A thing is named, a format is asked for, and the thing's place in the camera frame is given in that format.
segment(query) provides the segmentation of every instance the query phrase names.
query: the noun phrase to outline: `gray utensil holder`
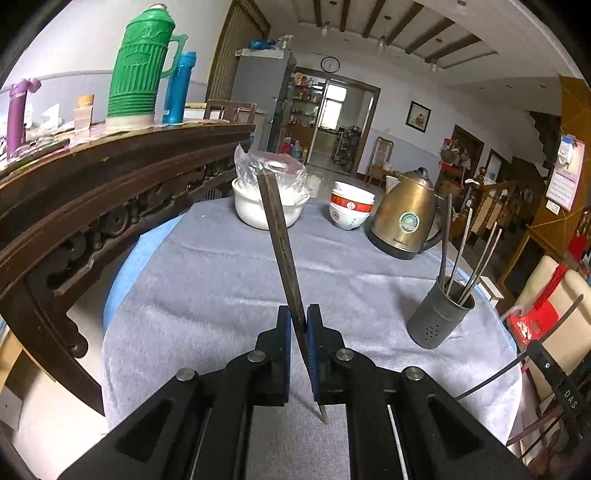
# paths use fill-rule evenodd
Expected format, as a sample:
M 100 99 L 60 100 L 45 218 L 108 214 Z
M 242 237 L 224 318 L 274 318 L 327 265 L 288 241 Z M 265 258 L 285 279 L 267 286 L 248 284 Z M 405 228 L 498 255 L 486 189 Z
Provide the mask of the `gray utensil holder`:
M 407 332 L 418 346 L 437 348 L 464 319 L 466 313 L 474 308 L 472 295 L 466 299 L 463 307 L 456 303 L 463 289 L 464 285 L 454 281 L 447 297 L 439 288 L 439 282 L 435 281 L 435 285 L 407 323 Z

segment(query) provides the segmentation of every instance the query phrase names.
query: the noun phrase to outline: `metal chopstick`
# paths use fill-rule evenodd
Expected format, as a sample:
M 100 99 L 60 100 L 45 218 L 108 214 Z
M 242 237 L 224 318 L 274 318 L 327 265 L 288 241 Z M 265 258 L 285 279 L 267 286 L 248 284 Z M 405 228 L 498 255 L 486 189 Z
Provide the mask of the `metal chopstick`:
M 495 238 L 495 243 L 492 244 L 492 248 L 489 250 L 488 256 L 486 257 L 486 261 L 484 262 L 484 264 L 483 264 L 482 268 L 480 269 L 480 271 L 476 274 L 476 278 L 472 282 L 472 285 L 468 286 L 468 284 L 466 284 L 467 290 L 466 290 L 465 293 L 462 294 L 462 296 L 460 297 L 460 301 L 458 302 L 460 305 L 464 305 L 464 302 L 470 296 L 470 293 L 472 293 L 472 290 L 474 290 L 474 287 L 478 284 L 478 282 L 480 282 L 480 277 L 482 276 L 482 273 L 484 272 L 484 269 L 488 265 L 488 262 L 491 260 L 492 254 L 494 253 L 495 248 L 496 248 L 496 245 L 499 242 L 499 238 L 501 238 L 501 233 L 503 233 L 503 229 L 502 228 L 499 228 L 497 230 L 497 234 L 496 234 L 496 238 Z
M 482 252 L 482 255 L 480 256 L 480 258 L 478 259 L 478 263 L 476 263 L 476 268 L 472 271 L 472 275 L 470 275 L 470 278 L 468 278 L 468 281 L 466 282 L 466 286 L 464 287 L 464 290 L 462 290 L 462 294 L 460 295 L 460 298 L 462 298 L 464 296 L 464 293 L 466 292 L 468 285 L 470 284 L 470 282 L 472 282 L 472 280 L 474 280 L 474 277 L 476 276 L 478 269 L 480 269 L 480 265 L 482 265 L 482 261 L 484 260 L 484 255 L 485 255 L 486 251 L 488 250 L 488 247 L 491 245 L 492 237 L 494 236 L 495 231 L 496 231 L 496 222 L 492 225 L 491 234 L 489 235 L 488 240 L 486 241 L 484 251 Z
M 452 225 L 452 194 L 448 194 L 444 204 L 446 216 L 444 218 L 443 237 L 441 239 L 441 264 L 439 265 L 439 287 L 445 288 L 445 267 L 447 264 L 447 239 Z
M 267 224 L 269 225 L 269 233 L 271 234 L 271 242 L 273 243 L 275 258 L 277 259 L 277 266 L 279 267 L 281 283 L 283 283 L 283 290 L 285 290 L 287 305 L 291 313 L 295 338 L 300 347 L 301 356 L 304 359 L 308 375 L 310 375 L 310 357 L 308 343 L 306 341 L 306 313 L 301 299 L 300 285 L 297 281 L 296 264 L 294 263 L 294 257 L 291 251 L 290 237 L 287 233 L 287 225 L 285 224 L 277 179 L 275 178 L 275 174 L 267 168 L 263 168 L 256 177 L 261 191 L 262 204 L 265 209 Z M 319 405 L 319 407 L 322 422 L 327 424 L 329 419 L 326 408 L 324 405 Z
M 464 228 L 464 236 L 462 237 L 462 243 L 460 244 L 460 250 L 457 253 L 456 262 L 453 264 L 452 274 L 449 276 L 449 282 L 447 283 L 447 288 L 445 291 L 445 295 L 449 296 L 449 291 L 453 284 L 453 277 L 456 274 L 457 270 L 457 263 L 464 252 L 464 247 L 466 246 L 466 240 L 468 240 L 468 232 L 470 231 L 470 222 L 472 221 L 472 209 L 468 210 L 468 219 L 466 221 L 466 228 Z

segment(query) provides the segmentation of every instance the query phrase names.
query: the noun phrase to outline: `stack of bowls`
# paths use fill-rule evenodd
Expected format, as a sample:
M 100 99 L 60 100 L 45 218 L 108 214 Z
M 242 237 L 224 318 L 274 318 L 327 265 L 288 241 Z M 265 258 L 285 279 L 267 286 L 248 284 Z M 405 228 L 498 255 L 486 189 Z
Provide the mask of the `stack of bowls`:
M 373 193 L 336 181 L 330 196 L 330 218 L 343 230 L 352 230 L 367 220 L 374 202 Z

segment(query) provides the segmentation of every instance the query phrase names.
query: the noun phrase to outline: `window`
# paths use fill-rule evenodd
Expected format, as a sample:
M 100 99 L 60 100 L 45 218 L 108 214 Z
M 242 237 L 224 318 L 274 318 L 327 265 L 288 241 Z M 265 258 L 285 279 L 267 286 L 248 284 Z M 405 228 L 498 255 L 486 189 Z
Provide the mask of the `window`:
M 328 85 L 326 88 L 326 100 L 320 115 L 320 126 L 336 130 L 339 124 L 340 110 L 347 97 L 347 89 L 338 85 Z

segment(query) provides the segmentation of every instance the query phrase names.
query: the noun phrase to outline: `blue water bottle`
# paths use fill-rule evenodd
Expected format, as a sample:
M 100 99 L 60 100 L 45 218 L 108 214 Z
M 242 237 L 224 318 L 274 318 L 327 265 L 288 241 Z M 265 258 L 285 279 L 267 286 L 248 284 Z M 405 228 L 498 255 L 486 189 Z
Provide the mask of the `blue water bottle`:
M 162 117 L 164 124 L 180 124 L 184 118 L 184 105 L 189 91 L 191 70 L 197 63 L 197 55 L 193 51 L 184 51 L 178 59 L 177 69 L 169 77 L 166 88 L 164 110 L 168 113 Z

